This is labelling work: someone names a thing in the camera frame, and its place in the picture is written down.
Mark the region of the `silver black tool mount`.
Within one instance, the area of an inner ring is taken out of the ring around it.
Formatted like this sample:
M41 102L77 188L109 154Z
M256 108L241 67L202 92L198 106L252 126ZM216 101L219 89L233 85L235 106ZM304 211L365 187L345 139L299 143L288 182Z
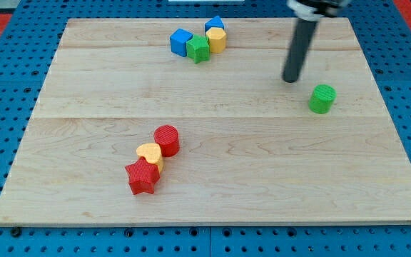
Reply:
M287 6L305 21L337 17L349 3L350 0L287 0Z

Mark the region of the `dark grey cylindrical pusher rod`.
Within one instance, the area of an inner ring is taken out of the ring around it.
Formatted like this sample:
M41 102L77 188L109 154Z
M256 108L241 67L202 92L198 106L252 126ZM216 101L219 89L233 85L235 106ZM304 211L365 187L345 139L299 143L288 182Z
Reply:
M282 72L285 82L294 83L298 80L317 25L317 21L297 19Z

